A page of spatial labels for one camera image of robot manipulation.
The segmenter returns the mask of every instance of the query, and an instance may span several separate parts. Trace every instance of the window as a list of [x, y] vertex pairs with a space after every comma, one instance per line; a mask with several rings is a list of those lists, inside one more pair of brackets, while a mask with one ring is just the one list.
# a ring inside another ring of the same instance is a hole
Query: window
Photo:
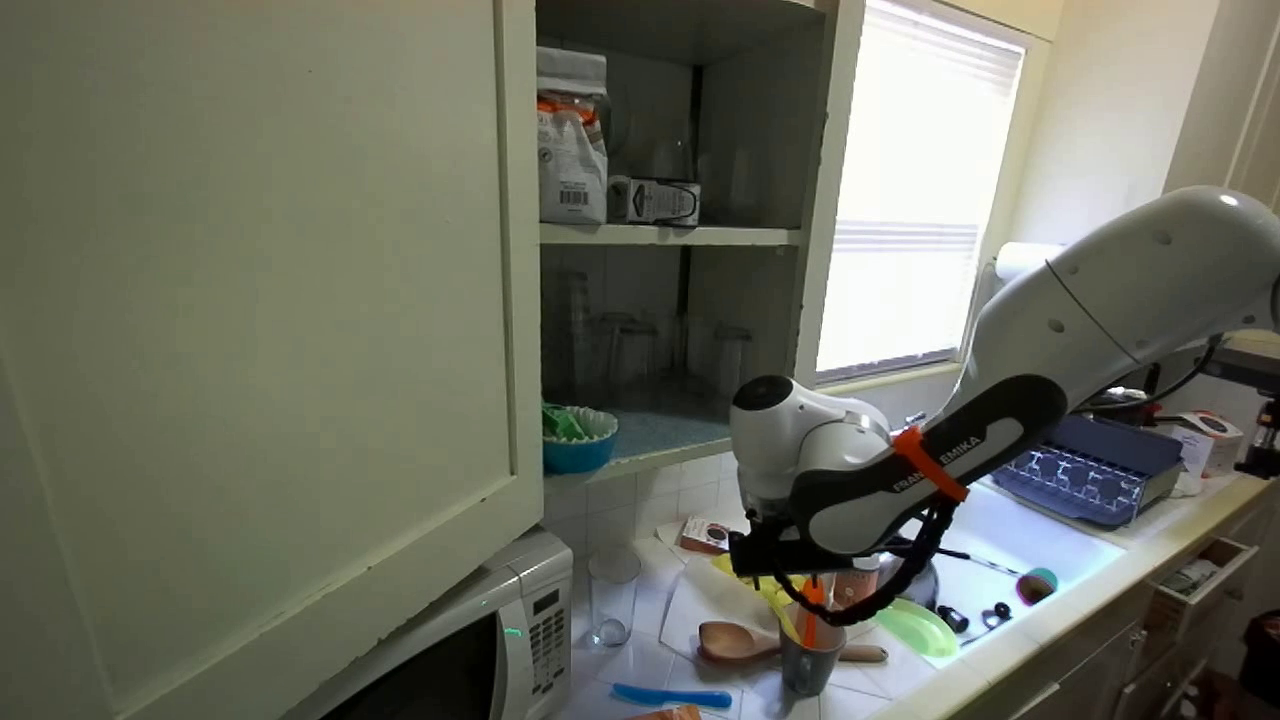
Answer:
[[818, 377], [950, 361], [990, 218], [1025, 46], [872, 0], [864, 15]]

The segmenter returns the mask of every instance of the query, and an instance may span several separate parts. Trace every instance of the wooden spoon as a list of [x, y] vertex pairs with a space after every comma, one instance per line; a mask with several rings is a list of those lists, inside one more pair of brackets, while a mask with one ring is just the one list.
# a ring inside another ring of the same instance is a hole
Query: wooden spoon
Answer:
[[[780, 646], [774, 630], [751, 630], [751, 629], [727, 625], [727, 620], [699, 625], [699, 650], [714, 663], [751, 663], [774, 646]], [[884, 663], [889, 650], [880, 642], [843, 642], [840, 658], [843, 663]]]

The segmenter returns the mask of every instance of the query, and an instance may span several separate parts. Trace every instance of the open cabinet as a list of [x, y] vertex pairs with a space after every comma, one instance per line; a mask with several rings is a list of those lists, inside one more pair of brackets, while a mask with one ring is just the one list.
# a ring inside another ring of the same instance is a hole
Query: open cabinet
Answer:
[[607, 54], [607, 173], [699, 184], [694, 226], [539, 225], [543, 399], [614, 410], [612, 467], [724, 448], [735, 382], [795, 372], [857, 25], [859, 0], [539, 0], [543, 46]]

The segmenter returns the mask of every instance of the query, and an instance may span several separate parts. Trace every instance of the white cabinet door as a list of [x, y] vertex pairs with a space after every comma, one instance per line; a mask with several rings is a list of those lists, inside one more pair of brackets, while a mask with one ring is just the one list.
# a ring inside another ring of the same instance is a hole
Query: white cabinet door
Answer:
[[276, 716], [539, 520], [527, 54], [515, 0], [0, 7], [0, 716]]

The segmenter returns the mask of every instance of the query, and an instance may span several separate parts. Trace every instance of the sink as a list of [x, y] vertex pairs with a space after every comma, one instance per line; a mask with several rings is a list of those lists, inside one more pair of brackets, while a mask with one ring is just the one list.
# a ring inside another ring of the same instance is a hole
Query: sink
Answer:
[[[966, 630], [961, 630], [961, 650], [934, 663], [950, 663], [965, 646], [1044, 603], [1055, 603], [1066, 589], [1117, 560], [1117, 542], [1013, 501], [990, 479], [971, 483], [966, 501], [950, 516], [943, 552], [930, 560], [934, 607], [961, 612]], [[1016, 577], [1033, 569], [1047, 569], [1055, 577], [1055, 592], [1039, 603], [1025, 603], [1016, 596]]]

